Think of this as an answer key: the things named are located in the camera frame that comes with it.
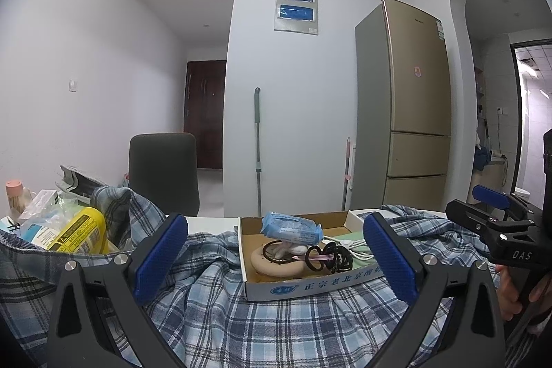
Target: pink lid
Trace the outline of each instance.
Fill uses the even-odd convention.
[[[23,183],[19,180],[9,180],[6,183],[8,197],[19,197],[23,193]]]

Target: blue logo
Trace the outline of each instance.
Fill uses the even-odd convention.
[[[270,292],[273,295],[285,295],[285,294],[290,294],[294,290],[295,290],[294,286],[280,286],[280,287],[274,287]]]

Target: brown door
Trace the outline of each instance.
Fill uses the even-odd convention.
[[[225,61],[190,61],[186,80],[184,132],[197,141],[198,168],[223,168]]]

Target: human hand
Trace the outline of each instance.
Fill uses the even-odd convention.
[[[515,288],[507,266],[497,265],[495,267],[495,271],[500,275],[500,285],[496,291],[496,294],[499,297],[500,313],[503,320],[510,321],[514,315],[517,315],[522,311],[523,307],[521,302],[518,301],[520,293],[517,288]],[[548,285],[547,291],[544,292],[549,280],[550,274],[547,274],[539,281],[539,283],[529,294],[529,301],[532,303],[539,301],[541,295],[545,295],[538,313],[546,312],[550,307],[552,307],[552,283],[551,285]]]

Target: ceiling light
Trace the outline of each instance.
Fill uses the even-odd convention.
[[[520,74],[522,72],[527,72],[531,75],[531,77],[538,78],[536,71],[531,66],[529,66],[528,64],[525,64],[523,61],[520,61],[520,60],[518,60],[518,72]]]

